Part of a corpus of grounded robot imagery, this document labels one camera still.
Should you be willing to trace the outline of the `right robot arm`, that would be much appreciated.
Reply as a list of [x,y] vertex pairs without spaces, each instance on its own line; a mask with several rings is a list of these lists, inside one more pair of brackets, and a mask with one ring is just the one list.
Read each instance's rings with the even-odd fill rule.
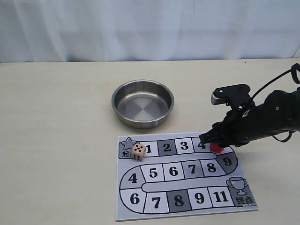
[[275,90],[258,106],[240,105],[227,112],[224,119],[199,136],[201,147],[215,143],[220,147],[240,147],[251,141],[288,133],[290,140],[300,130],[300,91]]

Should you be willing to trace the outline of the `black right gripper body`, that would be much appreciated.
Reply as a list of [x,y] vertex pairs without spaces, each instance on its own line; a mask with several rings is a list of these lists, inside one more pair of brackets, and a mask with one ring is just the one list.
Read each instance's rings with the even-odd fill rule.
[[237,114],[227,114],[212,127],[212,142],[242,146],[277,134],[277,104],[263,103]]

